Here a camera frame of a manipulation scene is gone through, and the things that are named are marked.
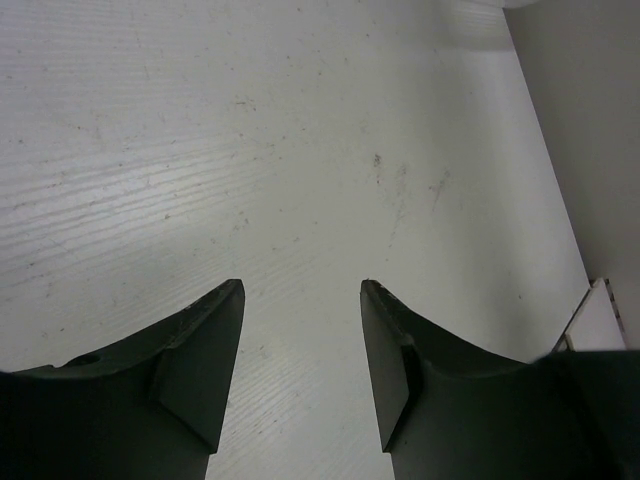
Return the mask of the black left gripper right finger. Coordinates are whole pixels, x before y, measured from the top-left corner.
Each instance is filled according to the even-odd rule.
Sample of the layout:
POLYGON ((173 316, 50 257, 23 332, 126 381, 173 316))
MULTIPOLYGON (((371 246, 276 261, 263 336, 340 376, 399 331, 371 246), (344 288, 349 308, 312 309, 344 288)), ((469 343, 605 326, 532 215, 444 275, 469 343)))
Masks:
POLYGON ((398 479, 635 479, 639 355, 521 363, 418 315, 375 280, 361 317, 382 450, 398 479))

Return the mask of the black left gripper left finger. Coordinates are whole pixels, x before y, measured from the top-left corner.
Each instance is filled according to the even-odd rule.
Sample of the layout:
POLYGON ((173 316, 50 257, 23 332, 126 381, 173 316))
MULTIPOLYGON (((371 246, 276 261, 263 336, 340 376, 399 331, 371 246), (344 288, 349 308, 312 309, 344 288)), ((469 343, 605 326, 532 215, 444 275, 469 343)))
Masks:
POLYGON ((5 479, 202 479, 219 447, 245 305, 230 279, 55 367, 1 376, 5 479))

